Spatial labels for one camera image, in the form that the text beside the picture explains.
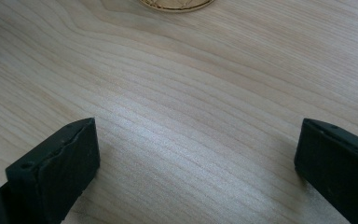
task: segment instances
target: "circular edge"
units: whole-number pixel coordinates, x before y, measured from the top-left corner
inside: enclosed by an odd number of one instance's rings
[[[145,6],[147,7],[151,7],[153,9],[155,9],[156,11],[162,11],[162,12],[170,12],[170,13],[185,13],[185,12],[192,12],[198,9],[201,9],[203,7],[207,7],[209,6],[212,2],[214,2],[214,0],[209,0],[199,6],[196,7],[190,7],[190,8],[186,8],[186,9],[180,9],[180,8],[168,8],[168,7],[154,7],[151,6],[150,4],[147,4],[145,0],[140,0]]]

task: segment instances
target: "wooden table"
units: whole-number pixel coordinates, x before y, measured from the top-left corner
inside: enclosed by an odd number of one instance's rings
[[[346,223],[293,158],[303,118],[358,135],[358,1],[0,1],[0,185],[88,117],[102,166],[63,223]]]

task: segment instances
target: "small hole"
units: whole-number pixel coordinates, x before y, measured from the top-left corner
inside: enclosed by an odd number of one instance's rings
[[[21,166],[21,169],[29,169],[31,168],[32,166],[34,165],[34,163],[32,161],[27,161],[26,163],[24,163],[22,166]]]

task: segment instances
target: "light wooden surface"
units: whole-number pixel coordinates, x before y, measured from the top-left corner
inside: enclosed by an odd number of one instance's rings
[[[358,1],[0,1],[0,185],[88,117],[102,166],[63,223],[346,223],[293,158],[305,117],[358,134]]]

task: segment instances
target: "black plastic object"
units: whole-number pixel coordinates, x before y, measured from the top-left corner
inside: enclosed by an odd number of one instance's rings
[[[304,119],[295,166],[350,223],[358,223],[358,136]]]
[[[7,167],[0,223],[61,223],[99,166],[95,120],[64,126]]]

